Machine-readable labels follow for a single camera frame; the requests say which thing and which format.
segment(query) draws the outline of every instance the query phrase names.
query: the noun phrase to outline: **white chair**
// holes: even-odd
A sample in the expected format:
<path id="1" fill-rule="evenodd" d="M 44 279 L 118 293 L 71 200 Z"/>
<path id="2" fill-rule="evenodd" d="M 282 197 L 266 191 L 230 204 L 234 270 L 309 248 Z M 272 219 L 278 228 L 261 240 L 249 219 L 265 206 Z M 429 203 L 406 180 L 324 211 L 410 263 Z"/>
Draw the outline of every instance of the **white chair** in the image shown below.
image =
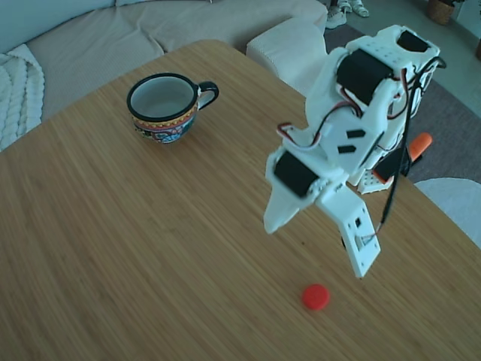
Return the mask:
<path id="1" fill-rule="evenodd" d="M 416 183 L 481 248 L 481 184 L 462 178 L 435 178 Z"/>
<path id="2" fill-rule="evenodd" d="M 253 39 L 247 56 L 307 96 L 327 55 L 324 29 L 292 18 Z"/>

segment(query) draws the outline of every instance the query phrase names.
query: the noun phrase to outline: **orange handle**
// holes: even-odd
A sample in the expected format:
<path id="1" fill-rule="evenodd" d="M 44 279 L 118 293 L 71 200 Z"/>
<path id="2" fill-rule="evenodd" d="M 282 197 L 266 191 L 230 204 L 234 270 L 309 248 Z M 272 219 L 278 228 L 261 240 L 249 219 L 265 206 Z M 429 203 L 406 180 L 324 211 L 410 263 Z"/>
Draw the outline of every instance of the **orange handle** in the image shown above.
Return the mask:
<path id="1" fill-rule="evenodd" d="M 424 153 L 433 142 L 433 137 L 429 133 L 421 133 L 409 144 L 409 155 L 414 162 Z"/>

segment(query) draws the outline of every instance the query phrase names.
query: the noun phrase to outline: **white shoe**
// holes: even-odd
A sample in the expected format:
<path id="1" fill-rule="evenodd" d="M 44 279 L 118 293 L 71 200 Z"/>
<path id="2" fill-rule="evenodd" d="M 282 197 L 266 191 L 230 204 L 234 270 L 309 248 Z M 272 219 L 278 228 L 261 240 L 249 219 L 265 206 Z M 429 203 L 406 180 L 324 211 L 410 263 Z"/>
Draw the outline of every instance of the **white shoe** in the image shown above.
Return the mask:
<path id="1" fill-rule="evenodd" d="M 327 29 L 336 29 L 338 26 L 347 23 L 346 9 L 342 10 L 337 6 L 331 6 L 328 11 L 328 21 L 325 23 Z"/>
<path id="2" fill-rule="evenodd" d="M 354 10 L 360 17 L 369 17 L 369 10 L 366 9 L 362 0 L 349 0 L 349 7 Z"/>
<path id="3" fill-rule="evenodd" d="M 341 10 L 345 10 L 347 13 L 352 13 L 352 7 L 349 0 L 338 0 L 337 7 Z"/>

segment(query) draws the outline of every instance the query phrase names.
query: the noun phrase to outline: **black handle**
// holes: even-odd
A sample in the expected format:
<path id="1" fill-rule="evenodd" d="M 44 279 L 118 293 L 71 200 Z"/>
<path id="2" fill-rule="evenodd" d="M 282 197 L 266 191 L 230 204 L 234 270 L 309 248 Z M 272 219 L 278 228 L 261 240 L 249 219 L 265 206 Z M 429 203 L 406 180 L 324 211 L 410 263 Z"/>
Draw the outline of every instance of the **black handle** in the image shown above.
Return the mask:
<path id="1" fill-rule="evenodd" d="M 204 96 L 205 102 L 202 102 L 202 94 L 199 98 L 198 109 L 201 110 L 202 108 L 207 107 L 208 105 L 212 104 L 217 98 L 219 98 L 219 87 L 213 81 L 203 81 L 198 85 L 199 89 L 202 93 L 205 92 L 212 92 L 212 96 Z"/>

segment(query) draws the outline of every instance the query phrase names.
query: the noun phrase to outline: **mug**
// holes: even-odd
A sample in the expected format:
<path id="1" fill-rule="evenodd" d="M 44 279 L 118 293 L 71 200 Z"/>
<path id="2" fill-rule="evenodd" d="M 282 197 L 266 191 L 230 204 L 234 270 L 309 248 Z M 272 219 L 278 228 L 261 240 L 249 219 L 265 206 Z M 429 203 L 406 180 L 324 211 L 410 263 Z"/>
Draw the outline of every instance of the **mug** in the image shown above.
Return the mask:
<path id="1" fill-rule="evenodd" d="M 212 104 L 219 88 L 212 81 L 193 83 L 180 74 L 161 73 L 136 83 L 127 96 L 135 130 L 167 144 L 192 127 L 197 112 Z"/>

